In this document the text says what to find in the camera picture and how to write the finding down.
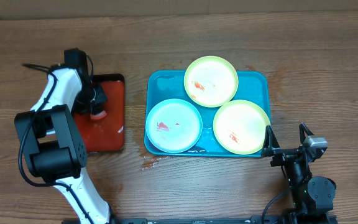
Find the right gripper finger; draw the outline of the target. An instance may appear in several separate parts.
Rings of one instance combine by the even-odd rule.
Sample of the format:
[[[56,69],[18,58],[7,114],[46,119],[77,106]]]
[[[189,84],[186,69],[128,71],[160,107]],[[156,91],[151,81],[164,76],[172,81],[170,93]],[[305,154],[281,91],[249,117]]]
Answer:
[[[300,142],[303,143],[307,136],[312,136],[313,133],[309,130],[305,123],[300,123],[299,125],[300,132]]]
[[[271,125],[267,125],[265,129],[265,140],[262,152],[274,152],[276,150],[280,150],[280,145],[274,135]]]

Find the dark sponge with red base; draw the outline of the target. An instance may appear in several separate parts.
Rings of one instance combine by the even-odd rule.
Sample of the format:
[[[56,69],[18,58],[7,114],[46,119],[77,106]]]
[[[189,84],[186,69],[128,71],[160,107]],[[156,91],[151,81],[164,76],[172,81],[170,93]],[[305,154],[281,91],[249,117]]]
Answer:
[[[92,111],[90,113],[90,119],[91,120],[100,120],[100,119],[103,119],[106,115],[107,115],[107,112],[105,112],[105,110]]]

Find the green plate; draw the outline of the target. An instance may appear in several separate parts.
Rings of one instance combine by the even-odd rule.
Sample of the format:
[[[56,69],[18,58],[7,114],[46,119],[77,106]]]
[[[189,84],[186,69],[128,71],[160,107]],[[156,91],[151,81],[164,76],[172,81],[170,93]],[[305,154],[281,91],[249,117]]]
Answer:
[[[236,69],[221,57],[200,57],[185,71],[184,87],[187,95],[204,107],[215,108],[232,100],[238,86]]]
[[[263,148],[269,125],[270,119],[260,106],[247,100],[233,100],[217,110],[213,132],[225,150],[250,155]]]

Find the light blue plate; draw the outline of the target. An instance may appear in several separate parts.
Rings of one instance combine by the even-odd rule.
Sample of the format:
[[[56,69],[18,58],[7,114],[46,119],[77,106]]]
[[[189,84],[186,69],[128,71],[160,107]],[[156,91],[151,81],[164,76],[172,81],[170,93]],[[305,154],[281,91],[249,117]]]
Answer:
[[[201,137],[202,128],[202,118],[196,107],[175,98],[156,104],[145,121],[145,132],[152,145],[172,154],[192,148]]]

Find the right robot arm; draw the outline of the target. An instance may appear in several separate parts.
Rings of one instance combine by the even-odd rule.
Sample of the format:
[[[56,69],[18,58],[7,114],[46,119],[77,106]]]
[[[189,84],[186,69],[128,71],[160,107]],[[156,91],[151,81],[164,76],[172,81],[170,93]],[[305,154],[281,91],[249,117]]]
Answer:
[[[262,156],[271,157],[270,165],[281,168],[288,189],[269,201],[256,223],[337,223],[336,216],[329,215],[334,208],[335,181],[313,176],[310,170],[310,163],[322,157],[328,142],[324,137],[313,134],[304,123],[299,125],[299,134],[298,147],[281,149],[271,126],[266,127]],[[286,194],[291,194],[293,208],[285,209],[281,215],[268,217],[270,206]]]

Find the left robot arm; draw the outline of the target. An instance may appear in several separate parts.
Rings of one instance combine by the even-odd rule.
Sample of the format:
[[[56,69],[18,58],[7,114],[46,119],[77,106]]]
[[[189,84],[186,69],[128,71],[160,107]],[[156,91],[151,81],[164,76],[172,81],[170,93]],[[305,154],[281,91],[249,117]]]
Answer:
[[[64,51],[64,62],[49,67],[27,63],[46,73],[48,83],[36,104],[14,118],[20,141],[18,167],[34,187],[54,187],[78,215],[79,223],[112,223],[109,204],[102,199],[86,170],[85,142],[74,114],[105,117],[107,96],[93,83],[93,63],[84,51]]]

